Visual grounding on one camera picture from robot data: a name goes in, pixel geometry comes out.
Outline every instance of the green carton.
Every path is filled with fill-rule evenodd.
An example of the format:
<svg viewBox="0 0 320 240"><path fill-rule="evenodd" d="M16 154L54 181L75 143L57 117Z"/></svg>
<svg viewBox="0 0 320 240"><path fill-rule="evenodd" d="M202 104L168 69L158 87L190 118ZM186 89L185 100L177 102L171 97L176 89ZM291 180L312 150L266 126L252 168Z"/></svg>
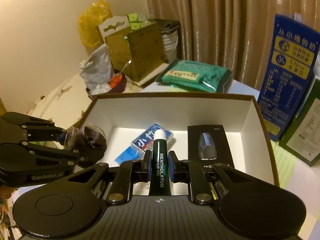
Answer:
<svg viewBox="0 0 320 240"><path fill-rule="evenodd" d="M320 159L320 80L315 79L299 115L279 145L312 166Z"/></svg>

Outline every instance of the plastic bag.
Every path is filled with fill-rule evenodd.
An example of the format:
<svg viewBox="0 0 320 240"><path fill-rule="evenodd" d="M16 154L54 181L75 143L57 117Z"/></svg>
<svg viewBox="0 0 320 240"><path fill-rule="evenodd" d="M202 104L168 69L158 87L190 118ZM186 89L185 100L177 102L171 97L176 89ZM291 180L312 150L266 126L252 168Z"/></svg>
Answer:
<svg viewBox="0 0 320 240"><path fill-rule="evenodd" d="M98 25L105 19L112 17L109 3L99 0L90 5L79 17L78 29L81 42L86 47L95 47L103 44Z"/></svg>
<svg viewBox="0 0 320 240"><path fill-rule="evenodd" d="M104 43L97 48L80 68L80 76L88 89L94 90L97 85L107 84L114 74L107 45Z"/></svg>
<svg viewBox="0 0 320 240"><path fill-rule="evenodd" d="M100 94L105 94L108 93L112 88L110 85L107 84L98 84L95 89L90 90L90 95L95 96L95 95L100 95Z"/></svg>

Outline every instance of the white tube cap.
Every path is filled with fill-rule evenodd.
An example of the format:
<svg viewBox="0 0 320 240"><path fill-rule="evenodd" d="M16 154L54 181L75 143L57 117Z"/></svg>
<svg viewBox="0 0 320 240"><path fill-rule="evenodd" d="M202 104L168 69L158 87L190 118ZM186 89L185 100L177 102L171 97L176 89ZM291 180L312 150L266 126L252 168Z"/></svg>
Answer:
<svg viewBox="0 0 320 240"><path fill-rule="evenodd" d="M163 140L166 140L166 136L165 136L165 131L164 130L156 130L155 132L155 136L153 138L153 140L157 140L157 139L163 139Z"/></svg>

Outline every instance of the blue milk carton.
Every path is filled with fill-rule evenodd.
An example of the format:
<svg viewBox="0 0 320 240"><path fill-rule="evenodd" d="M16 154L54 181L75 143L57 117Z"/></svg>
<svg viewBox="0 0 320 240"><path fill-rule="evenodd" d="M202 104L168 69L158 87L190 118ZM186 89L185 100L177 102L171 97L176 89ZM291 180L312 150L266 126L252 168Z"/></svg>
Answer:
<svg viewBox="0 0 320 240"><path fill-rule="evenodd" d="M276 14L266 74L258 104L273 141L279 139L312 76L320 34Z"/></svg>
<svg viewBox="0 0 320 240"><path fill-rule="evenodd" d="M153 148L153 137L155 135L156 130L164 130L167 142L169 142L173 138L173 133L169 130L164 129L160 125L154 123L147 130L145 130L142 134L140 134L135 140L132 141L131 146L138 151L140 151L142 157L146 150L152 151Z"/></svg>

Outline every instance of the black product box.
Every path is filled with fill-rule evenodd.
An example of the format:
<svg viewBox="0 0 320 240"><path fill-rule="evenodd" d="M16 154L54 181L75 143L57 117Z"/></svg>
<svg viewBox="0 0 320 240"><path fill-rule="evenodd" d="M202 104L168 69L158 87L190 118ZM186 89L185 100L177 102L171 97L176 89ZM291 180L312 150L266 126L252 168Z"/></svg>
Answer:
<svg viewBox="0 0 320 240"><path fill-rule="evenodd" d="M200 162L204 171L215 163L234 168L223 125L188 126L188 159Z"/></svg>

